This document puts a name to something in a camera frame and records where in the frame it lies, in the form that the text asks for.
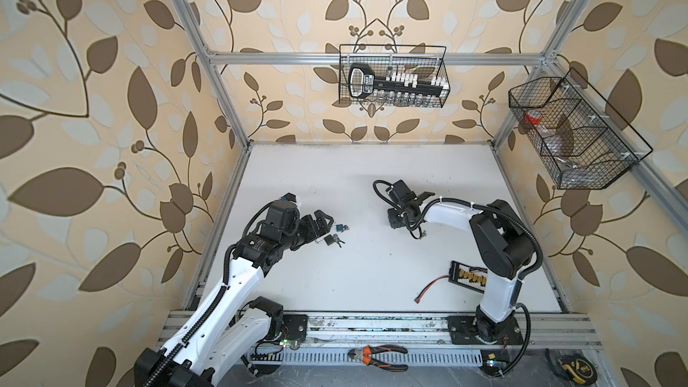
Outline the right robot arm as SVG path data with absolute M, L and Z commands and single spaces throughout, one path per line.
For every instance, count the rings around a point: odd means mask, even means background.
M 506 334 L 518 304 L 523 281 L 544 262 L 542 247 L 508 202 L 473 204 L 457 198 L 418 195 L 399 180 L 376 180 L 376 195 L 390 205 L 392 229 L 406 229 L 415 239 L 423 238 L 422 225 L 440 224 L 468 231 L 487 269 L 486 286 L 468 333 L 486 344 Z

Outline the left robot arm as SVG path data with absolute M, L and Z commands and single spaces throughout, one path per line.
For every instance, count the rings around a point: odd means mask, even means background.
M 279 340 L 282 305 L 250 296 L 286 251 L 325 238 L 333 225 L 321 210 L 302 215 L 291 193 L 265 204 L 226 250 L 210 295 L 159 350 L 137 358 L 134 385 L 213 386 L 255 346 Z

